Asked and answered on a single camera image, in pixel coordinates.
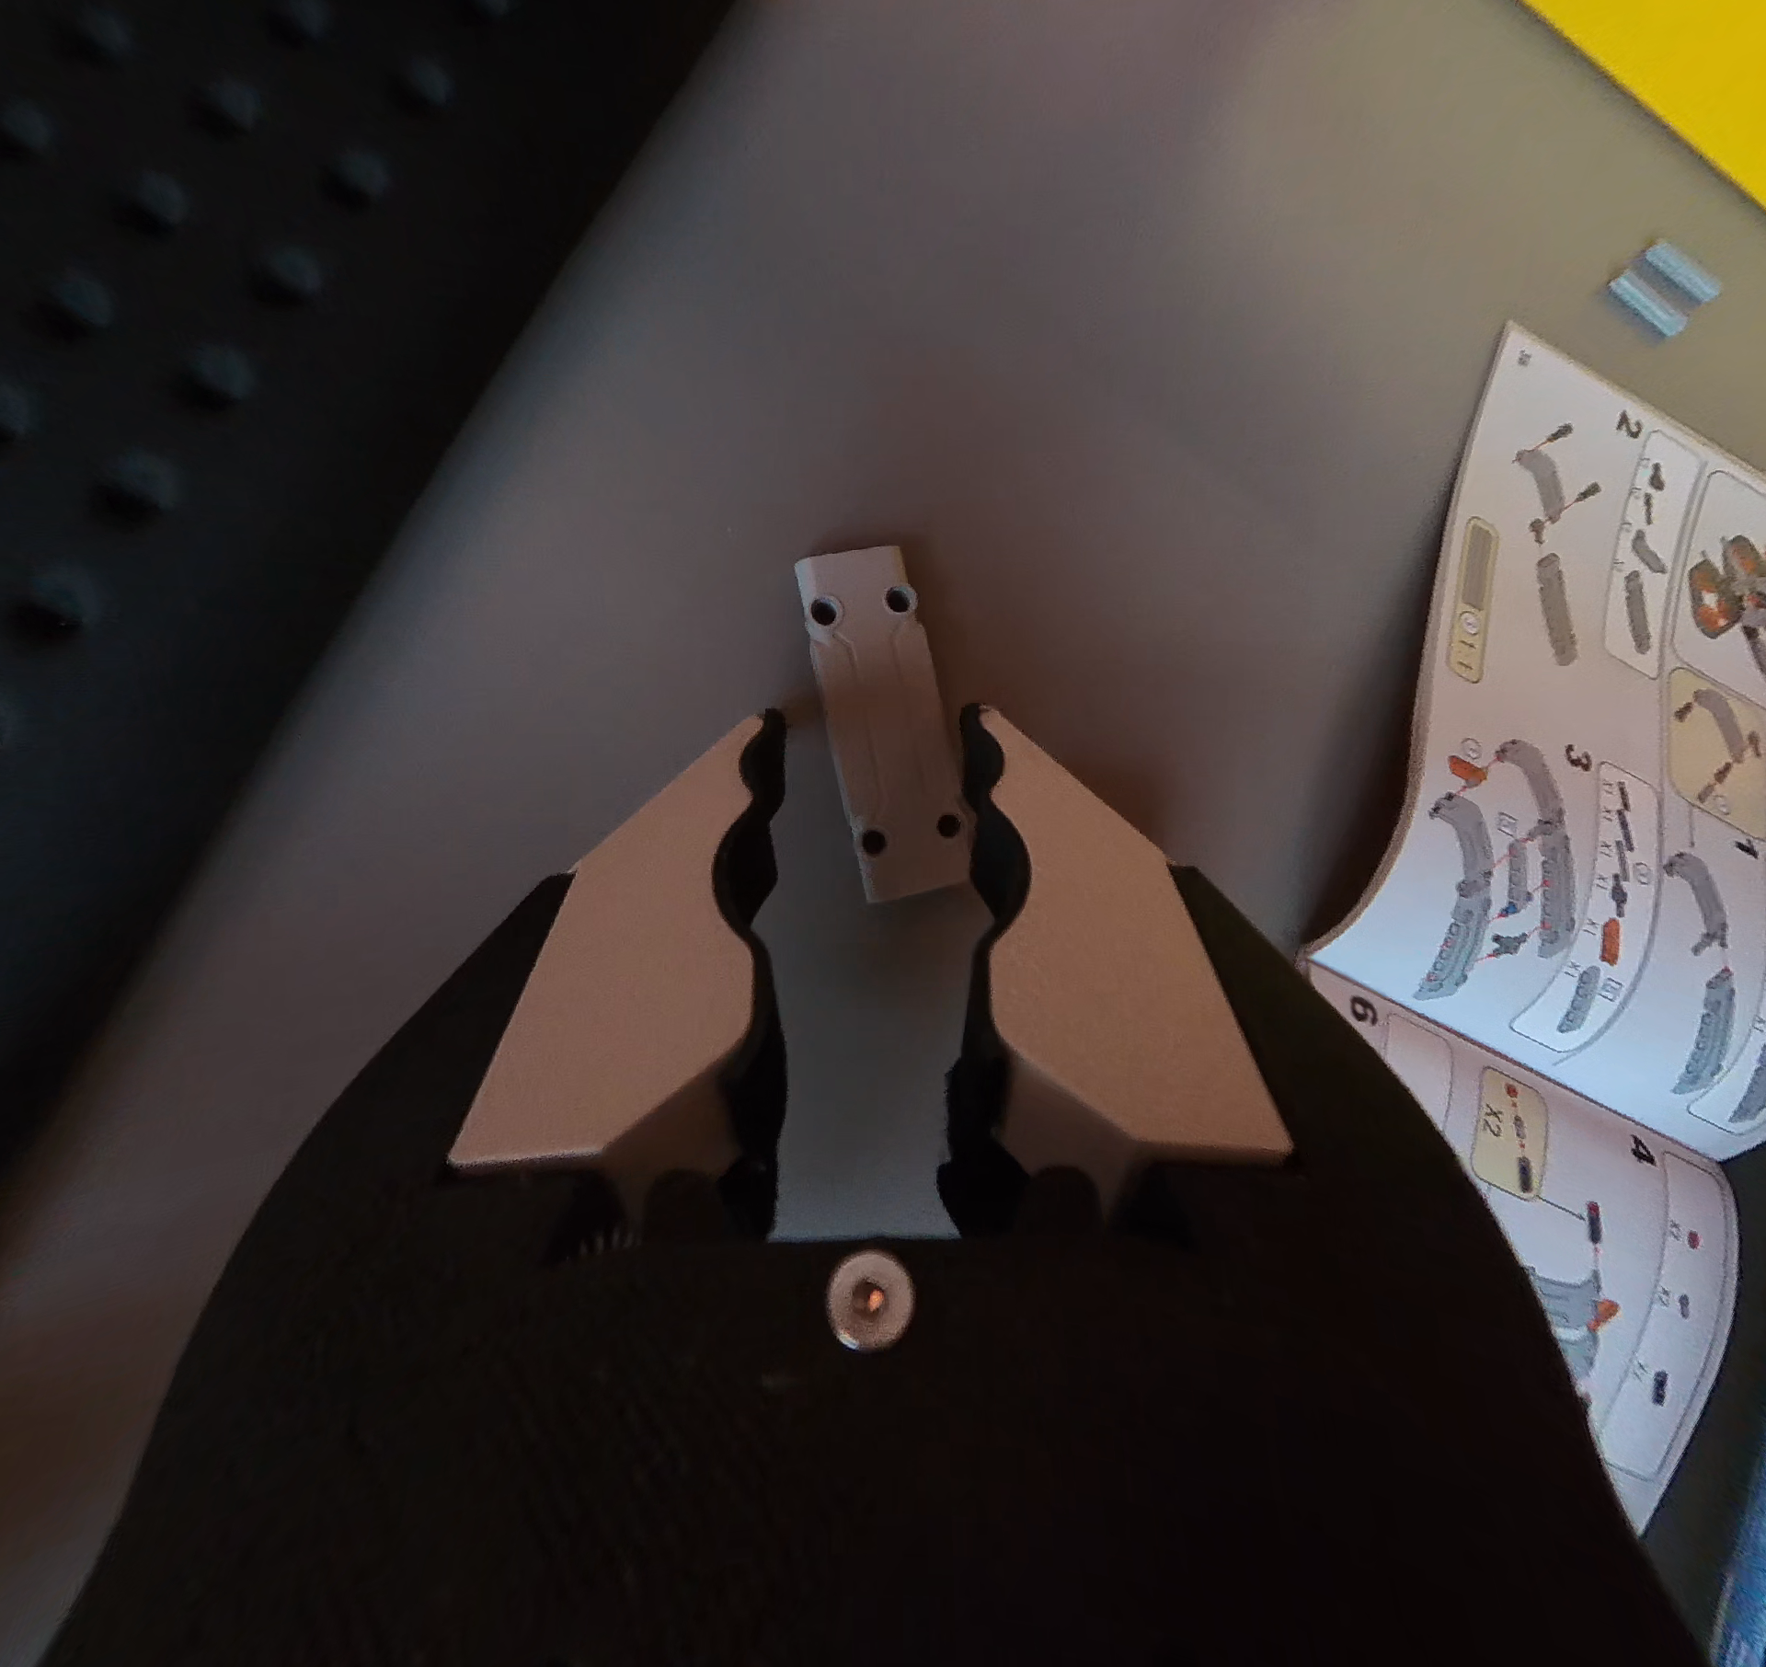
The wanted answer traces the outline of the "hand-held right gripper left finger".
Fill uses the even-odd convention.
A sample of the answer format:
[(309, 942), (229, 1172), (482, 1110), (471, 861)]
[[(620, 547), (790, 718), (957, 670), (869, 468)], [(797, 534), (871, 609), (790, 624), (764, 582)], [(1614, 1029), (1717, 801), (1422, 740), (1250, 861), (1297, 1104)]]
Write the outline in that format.
[(573, 867), (451, 1171), (585, 1171), (628, 1218), (690, 1172), (738, 1235), (775, 1231), (788, 1079), (756, 917), (786, 736), (745, 716)]

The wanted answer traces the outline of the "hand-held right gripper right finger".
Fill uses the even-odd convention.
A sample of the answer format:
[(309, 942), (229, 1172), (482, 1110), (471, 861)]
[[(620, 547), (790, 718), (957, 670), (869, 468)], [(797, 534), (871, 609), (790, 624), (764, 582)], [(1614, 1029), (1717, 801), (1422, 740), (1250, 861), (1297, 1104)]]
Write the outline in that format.
[(1058, 1172), (1132, 1213), (1154, 1171), (1281, 1171), (1295, 1145), (1159, 845), (1001, 709), (959, 718), (986, 926), (944, 1084), (940, 1202), (1009, 1233)]

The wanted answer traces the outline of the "grey curved panel piece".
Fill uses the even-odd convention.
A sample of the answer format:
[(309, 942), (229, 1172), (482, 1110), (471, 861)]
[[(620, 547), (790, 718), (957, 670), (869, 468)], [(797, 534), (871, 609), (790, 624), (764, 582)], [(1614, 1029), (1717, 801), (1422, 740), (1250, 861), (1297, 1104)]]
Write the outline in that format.
[(904, 552), (808, 556), (795, 580), (867, 902), (966, 884), (974, 834), (957, 733)]

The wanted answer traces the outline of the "black dotted floor mat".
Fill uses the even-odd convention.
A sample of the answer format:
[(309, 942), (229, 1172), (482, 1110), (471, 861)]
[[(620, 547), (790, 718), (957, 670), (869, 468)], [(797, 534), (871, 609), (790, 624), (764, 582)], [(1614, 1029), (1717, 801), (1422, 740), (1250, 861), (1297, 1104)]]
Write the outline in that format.
[(736, 0), (4, 0), (4, 1176)]

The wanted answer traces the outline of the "grey desk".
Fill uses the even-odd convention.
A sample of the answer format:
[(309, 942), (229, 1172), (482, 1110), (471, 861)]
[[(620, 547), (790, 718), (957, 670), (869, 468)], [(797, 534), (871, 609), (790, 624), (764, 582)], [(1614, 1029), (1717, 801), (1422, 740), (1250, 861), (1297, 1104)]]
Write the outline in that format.
[[(1671, 341), (1606, 293), (1658, 240), (1724, 286)], [(900, 545), (948, 705), (1001, 707), (1279, 948), (1332, 930), (1402, 812), (1511, 321), (1763, 464), (1763, 214), (1514, 0), (742, 0), (8, 1198), (4, 1664), (63, 1621), (326, 1106), (762, 707), (806, 722), (762, 920), (780, 1229), (948, 1233), (985, 915), (867, 906), (801, 556)]]

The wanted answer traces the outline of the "white instruction sheet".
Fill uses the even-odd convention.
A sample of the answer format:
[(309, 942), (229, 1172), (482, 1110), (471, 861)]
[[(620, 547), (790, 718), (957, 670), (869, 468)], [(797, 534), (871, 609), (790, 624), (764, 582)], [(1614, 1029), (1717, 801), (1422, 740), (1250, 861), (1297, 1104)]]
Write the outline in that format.
[(1726, 1355), (1763, 1143), (1763, 475), (1509, 322), (1433, 580), (1404, 815), (1316, 990), (1542, 1305), (1643, 1529)]

